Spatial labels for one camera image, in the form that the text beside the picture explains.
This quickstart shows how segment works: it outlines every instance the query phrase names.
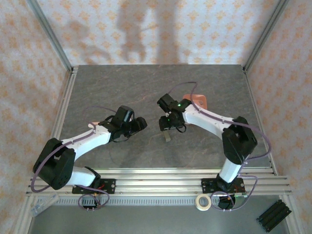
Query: patterned wallpaper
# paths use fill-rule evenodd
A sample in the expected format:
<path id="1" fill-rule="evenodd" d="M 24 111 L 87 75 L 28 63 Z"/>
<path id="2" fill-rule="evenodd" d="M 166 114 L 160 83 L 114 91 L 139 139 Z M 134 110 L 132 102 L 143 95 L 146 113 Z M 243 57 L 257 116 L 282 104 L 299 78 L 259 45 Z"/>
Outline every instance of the patterned wallpaper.
<path id="1" fill-rule="evenodd" d="M 25 0 L 2 0 L 0 13 L 0 233 L 7 234 L 67 76 Z"/>
<path id="2" fill-rule="evenodd" d="M 291 0 L 248 73 L 281 175 L 312 230 L 312 3 Z"/>
<path id="3" fill-rule="evenodd" d="M 39 0 L 73 65 L 244 64 L 278 0 Z"/>

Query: white tape roll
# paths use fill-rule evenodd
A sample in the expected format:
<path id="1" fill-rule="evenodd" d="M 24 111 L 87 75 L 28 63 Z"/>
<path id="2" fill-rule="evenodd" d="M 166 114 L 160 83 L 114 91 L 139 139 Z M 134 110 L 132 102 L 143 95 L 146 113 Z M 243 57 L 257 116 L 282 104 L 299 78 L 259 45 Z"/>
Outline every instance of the white tape roll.
<path id="1" fill-rule="evenodd" d="M 208 201 L 208 205 L 207 206 L 202 206 L 202 205 L 199 204 L 199 200 L 202 197 L 207 199 L 207 201 Z M 195 205 L 196 205 L 196 208 L 199 209 L 200 211 L 206 211 L 206 210 L 208 210 L 211 207 L 211 199 L 210 199 L 210 197 L 207 194 L 200 194 L 200 195 L 198 195 L 196 197 Z"/>

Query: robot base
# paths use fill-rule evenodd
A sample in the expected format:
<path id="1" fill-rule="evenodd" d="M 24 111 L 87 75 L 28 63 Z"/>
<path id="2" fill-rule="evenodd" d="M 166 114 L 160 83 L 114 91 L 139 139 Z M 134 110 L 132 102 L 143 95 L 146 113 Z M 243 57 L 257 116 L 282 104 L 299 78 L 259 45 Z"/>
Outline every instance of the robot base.
<path id="1" fill-rule="evenodd" d="M 217 185 L 217 178 L 203 178 L 201 179 L 201 188 L 203 194 L 212 194 L 217 191 L 223 191 L 228 194 L 245 193 L 244 180 L 242 178 L 236 178 L 226 191 L 220 189 Z"/>
<path id="2" fill-rule="evenodd" d="M 108 194 L 114 194 L 115 193 L 115 187 L 116 187 L 116 180 L 115 179 L 100 179 L 99 180 L 99 187 L 95 189 L 100 189 Z M 98 192 L 94 192 L 92 190 L 84 189 L 82 187 L 79 187 L 79 185 L 73 187 L 72 190 L 73 194 L 98 194 Z"/>

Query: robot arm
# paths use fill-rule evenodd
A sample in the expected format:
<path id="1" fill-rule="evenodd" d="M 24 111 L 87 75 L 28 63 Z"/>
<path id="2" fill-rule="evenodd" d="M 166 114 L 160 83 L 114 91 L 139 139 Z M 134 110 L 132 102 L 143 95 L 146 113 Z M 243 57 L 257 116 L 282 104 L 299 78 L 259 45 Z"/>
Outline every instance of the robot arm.
<path id="1" fill-rule="evenodd" d="M 166 113 L 165 116 L 159 119 L 161 131 L 170 129 L 179 130 L 183 127 L 186 129 L 185 124 L 187 123 L 197 125 L 213 133 L 222 140 L 226 161 L 220 173 L 217 175 L 216 182 L 217 186 L 226 192 L 236 179 L 244 160 L 257 145 L 257 140 L 253 132 L 249 128 L 209 118 L 196 110 L 191 101 L 187 99 L 177 102 L 169 94 L 165 94 L 157 103 Z M 197 107 L 201 111 L 220 119 L 248 124 L 243 117 L 238 117 L 236 119 L 223 117 L 202 109 L 199 106 Z"/>
<path id="2" fill-rule="evenodd" d="M 69 139 L 57 140 L 52 138 L 48 140 L 33 167 L 33 172 L 36 172 L 41 162 L 53 150 L 63 144 L 72 142 L 72 144 L 68 144 L 56 152 L 54 157 L 51 157 L 46 162 L 39 172 L 39 177 L 55 190 L 65 185 L 83 185 L 97 188 L 100 175 L 88 167 L 74 167 L 75 161 L 95 147 L 114 141 L 121 135 L 129 138 L 146 127 L 147 123 L 144 118 L 134 118 L 134 111 L 131 108 L 120 106 L 114 116 L 110 116 L 100 122 L 95 127 L 95 130 L 89 130 Z"/>

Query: floor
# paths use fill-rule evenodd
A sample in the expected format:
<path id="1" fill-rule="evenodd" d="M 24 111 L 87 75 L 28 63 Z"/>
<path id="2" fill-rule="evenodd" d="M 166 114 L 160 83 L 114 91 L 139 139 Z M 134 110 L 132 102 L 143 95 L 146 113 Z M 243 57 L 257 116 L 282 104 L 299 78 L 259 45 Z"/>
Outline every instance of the floor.
<path id="1" fill-rule="evenodd" d="M 208 110 L 227 117 L 243 116 L 258 125 L 252 99 L 240 65 L 85 65 L 78 69 L 60 139 L 88 131 L 82 111 L 90 106 L 117 110 L 131 107 L 136 117 L 146 119 L 148 127 L 127 142 L 109 143 L 80 157 L 76 166 L 91 168 L 221 168 L 225 156 L 222 141 L 196 126 L 185 133 L 170 131 L 166 142 L 158 119 L 164 112 L 156 102 L 175 85 L 194 80 L 196 94 L 207 98 Z M 172 92 L 182 100 L 192 85 Z M 89 109 L 85 118 L 102 121 L 112 113 L 100 108 Z M 265 151 L 262 139 L 253 155 Z M 255 160 L 249 167 L 270 167 L 267 158 Z"/>
<path id="2" fill-rule="evenodd" d="M 86 212 L 78 206 L 52 206 L 33 218 L 28 234 L 265 234 L 257 218 L 278 196 L 252 196 L 241 209 L 206 212 L 184 206 L 107 206 Z M 270 234 L 287 234 L 283 220 Z"/>

